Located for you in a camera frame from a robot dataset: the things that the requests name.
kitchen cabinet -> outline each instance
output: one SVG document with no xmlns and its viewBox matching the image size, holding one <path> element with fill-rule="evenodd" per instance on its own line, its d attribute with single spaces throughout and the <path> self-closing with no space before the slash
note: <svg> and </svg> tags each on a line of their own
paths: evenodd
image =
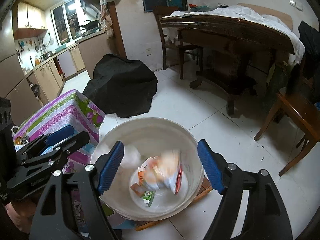
<svg viewBox="0 0 320 240">
<path fill-rule="evenodd" d="M 69 50 L 57 56 L 57 59 L 66 78 L 77 73 L 75 63 L 73 62 L 73 58 Z"/>
<path fill-rule="evenodd" d="M 29 28 L 28 9 L 26 3 L 18 3 L 18 28 Z"/>
<path fill-rule="evenodd" d="M 54 63 L 53 59 L 50 60 L 48 62 L 48 64 L 50 66 L 50 69 L 51 69 L 51 72 L 52 72 L 52 74 L 54 76 L 54 79 L 56 80 L 56 82 L 57 82 L 57 84 L 59 86 L 59 89 L 60 89 L 62 87 L 62 85 L 63 85 L 63 81 L 62 81 L 62 79 L 61 79 L 61 77 L 59 75 L 59 72 L 57 70 L 56 64 Z"/>
<path fill-rule="evenodd" d="M 12 121 L 18 126 L 41 108 L 26 79 L 12 89 L 6 99 L 11 103 Z"/>
<path fill-rule="evenodd" d="M 85 68 L 84 62 L 82 60 L 81 54 L 80 54 L 80 50 L 78 46 L 75 46 L 73 48 L 70 49 L 72 58 L 73 58 L 73 62 L 75 64 L 75 67 L 77 69 L 77 71 L 80 71 L 82 69 Z"/>
<path fill-rule="evenodd" d="M 54 100 L 59 93 L 60 87 L 51 71 L 49 63 L 41 66 L 34 73 L 47 99 L 49 101 Z"/>
<path fill-rule="evenodd" d="M 14 39 L 32 38 L 46 31 L 44 11 L 23 2 L 12 10 Z"/>
</svg>

wall cabinet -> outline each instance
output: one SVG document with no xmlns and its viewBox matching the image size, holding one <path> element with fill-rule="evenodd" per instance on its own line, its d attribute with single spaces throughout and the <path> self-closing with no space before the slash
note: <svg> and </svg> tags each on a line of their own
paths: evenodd
<svg viewBox="0 0 320 240">
<path fill-rule="evenodd" d="M 44 11 L 30 4 L 18 3 L 12 10 L 14 39 L 36 37 L 47 30 Z"/>
</svg>

hanging utensil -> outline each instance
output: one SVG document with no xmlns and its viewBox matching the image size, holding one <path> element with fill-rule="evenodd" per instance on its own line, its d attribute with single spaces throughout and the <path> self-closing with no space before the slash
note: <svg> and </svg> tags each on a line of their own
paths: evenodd
<svg viewBox="0 0 320 240">
<path fill-rule="evenodd" d="M 54 44 L 54 39 L 53 39 L 53 38 L 51 38 L 50 32 L 49 32 L 49 38 L 50 38 L 50 40 L 49 40 L 49 44 L 50 44 L 50 45 L 53 45 L 53 44 Z"/>
<path fill-rule="evenodd" d="M 34 43 L 35 43 L 35 50 L 36 50 L 36 52 L 38 52 L 39 51 L 39 46 L 36 44 L 35 41 L 34 41 Z"/>
</svg>

white tile floor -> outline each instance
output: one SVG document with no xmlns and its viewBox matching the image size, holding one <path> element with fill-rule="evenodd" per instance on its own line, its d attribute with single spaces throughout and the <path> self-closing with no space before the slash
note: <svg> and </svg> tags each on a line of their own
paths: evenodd
<svg viewBox="0 0 320 240">
<path fill-rule="evenodd" d="M 123 119 L 115 114 L 105 117 L 100 128 L 104 136 L 117 125 L 134 118 L 154 116 L 179 123 L 188 129 L 196 140 L 206 139 L 214 152 L 221 153 L 227 162 L 233 162 L 247 171 L 268 170 L 277 184 L 289 214 L 293 237 L 296 238 L 320 205 L 320 144 L 295 167 L 281 178 L 279 171 L 294 158 L 299 150 L 295 148 L 303 134 L 288 118 L 279 124 L 272 123 L 262 138 L 255 142 L 253 137 L 259 131 L 266 114 L 261 110 L 257 98 L 243 95 L 236 100 L 235 114 L 226 114 L 226 96 L 216 87 L 203 82 L 192 90 L 189 82 L 194 80 L 194 66 L 186 64 L 185 79 L 180 80 L 178 71 L 172 67 L 157 71 L 158 90 L 148 113 Z M 83 92 L 90 80 L 83 72 L 66 82 L 63 92 L 77 89 Z M 244 221 L 248 192 L 243 194 L 233 236 L 240 233 Z M 203 239 L 217 211 L 221 196 L 210 192 L 195 205 L 186 208 L 169 220 L 140 232 L 124 230 L 123 239 Z"/>
</svg>

kitchen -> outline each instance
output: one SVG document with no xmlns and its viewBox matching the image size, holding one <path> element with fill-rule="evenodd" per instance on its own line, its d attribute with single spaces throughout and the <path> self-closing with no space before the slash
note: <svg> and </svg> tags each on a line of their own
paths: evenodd
<svg viewBox="0 0 320 240">
<path fill-rule="evenodd" d="M 117 53 L 102 28 L 100 0 L 19 0 L 12 7 L 14 44 L 24 77 L 38 85 L 40 106 L 54 100 L 66 80 Z"/>
</svg>

